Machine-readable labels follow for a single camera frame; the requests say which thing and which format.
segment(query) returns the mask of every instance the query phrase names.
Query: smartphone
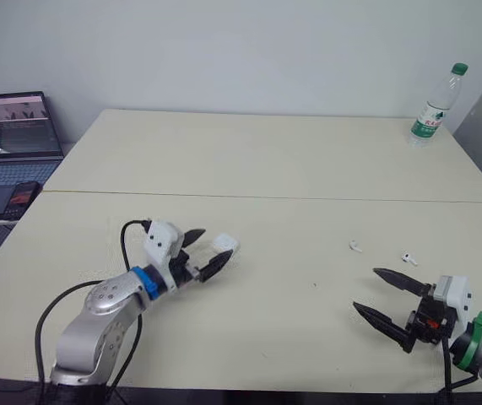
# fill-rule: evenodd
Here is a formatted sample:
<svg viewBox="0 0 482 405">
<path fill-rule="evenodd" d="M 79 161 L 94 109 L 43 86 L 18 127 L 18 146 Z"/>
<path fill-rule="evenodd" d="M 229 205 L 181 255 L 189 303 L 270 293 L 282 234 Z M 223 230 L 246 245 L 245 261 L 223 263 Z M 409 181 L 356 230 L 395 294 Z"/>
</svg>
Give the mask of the smartphone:
<svg viewBox="0 0 482 405">
<path fill-rule="evenodd" d="M 19 183 L 15 188 L 8 204 L 4 209 L 3 219 L 6 221 L 16 221 L 20 219 L 30 204 L 35 200 L 41 190 L 41 185 L 37 181 L 27 181 Z"/>
</svg>

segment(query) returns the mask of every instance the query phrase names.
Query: laptop keyboard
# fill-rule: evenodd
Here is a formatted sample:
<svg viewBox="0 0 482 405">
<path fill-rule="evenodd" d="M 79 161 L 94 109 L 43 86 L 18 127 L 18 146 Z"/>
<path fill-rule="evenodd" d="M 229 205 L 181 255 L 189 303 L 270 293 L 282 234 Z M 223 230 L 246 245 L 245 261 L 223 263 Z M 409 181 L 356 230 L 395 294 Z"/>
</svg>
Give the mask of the laptop keyboard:
<svg viewBox="0 0 482 405">
<path fill-rule="evenodd" d="M 31 165 L 0 165 L 0 186 L 15 186 L 26 181 L 44 184 L 59 162 Z"/>
</svg>

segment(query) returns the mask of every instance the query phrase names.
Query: plastic bottle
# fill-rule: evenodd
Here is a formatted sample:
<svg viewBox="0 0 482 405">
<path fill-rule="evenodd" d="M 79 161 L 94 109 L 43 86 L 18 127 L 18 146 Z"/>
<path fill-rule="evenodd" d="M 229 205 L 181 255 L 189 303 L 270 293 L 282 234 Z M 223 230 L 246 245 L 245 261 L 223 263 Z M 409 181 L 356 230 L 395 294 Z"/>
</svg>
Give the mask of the plastic bottle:
<svg viewBox="0 0 482 405">
<path fill-rule="evenodd" d="M 432 139 L 443 118 L 457 100 L 462 88 L 462 76 L 467 71 L 468 65 L 455 63 L 451 74 L 436 87 L 409 131 L 410 144 L 425 146 Z"/>
</svg>

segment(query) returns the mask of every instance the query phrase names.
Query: laptop screen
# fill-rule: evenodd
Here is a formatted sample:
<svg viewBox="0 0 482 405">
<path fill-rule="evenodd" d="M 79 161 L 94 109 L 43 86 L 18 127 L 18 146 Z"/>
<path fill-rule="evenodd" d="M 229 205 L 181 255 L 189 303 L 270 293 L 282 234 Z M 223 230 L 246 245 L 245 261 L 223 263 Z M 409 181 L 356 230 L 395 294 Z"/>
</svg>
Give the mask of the laptop screen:
<svg viewBox="0 0 482 405">
<path fill-rule="evenodd" d="M 62 157 L 41 92 L 0 94 L 0 160 Z"/>
</svg>

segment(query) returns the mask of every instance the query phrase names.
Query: white table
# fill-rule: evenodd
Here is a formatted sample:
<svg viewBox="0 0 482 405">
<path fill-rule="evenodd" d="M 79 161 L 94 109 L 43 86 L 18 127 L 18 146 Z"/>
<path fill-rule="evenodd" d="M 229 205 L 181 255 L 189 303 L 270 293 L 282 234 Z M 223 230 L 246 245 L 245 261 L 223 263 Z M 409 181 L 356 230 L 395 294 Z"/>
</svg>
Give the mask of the white table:
<svg viewBox="0 0 482 405">
<path fill-rule="evenodd" d="M 482 203 L 45 192 L 0 249 L 0 377 L 36 378 L 40 313 L 73 284 L 122 272 L 120 227 L 148 216 L 184 230 L 205 227 L 202 247 L 190 251 L 195 259 L 221 231 L 235 236 L 241 249 L 215 279 L 165 297 L 145 313 L 123 385 L 432 392 L 443 381 L 440 354 L 423 343 L 403 353 L 351 302 L 403 325 L 418 298 L 371 271 L 389 267 L 424 282 L 468 275 L 473 311 L 482 309 Z M 133 265 L 145 264 L 141 237 L 136 229 L 127 238 Z M 351 239 L 362 254 L 349 249 Z M 404 250 L 418 267 L 401 262 Z M 48 370 L 83 298 L 81 292 L 63 301 L 44 328 Z M 482 390 L 482 383 L 469 389 Z"/>
<path fill-rule="evenodd" d="M 482 202 L 482 174 L 445 128 L 410 119 L 105 110 L 50 191 Z"/>
</svg>

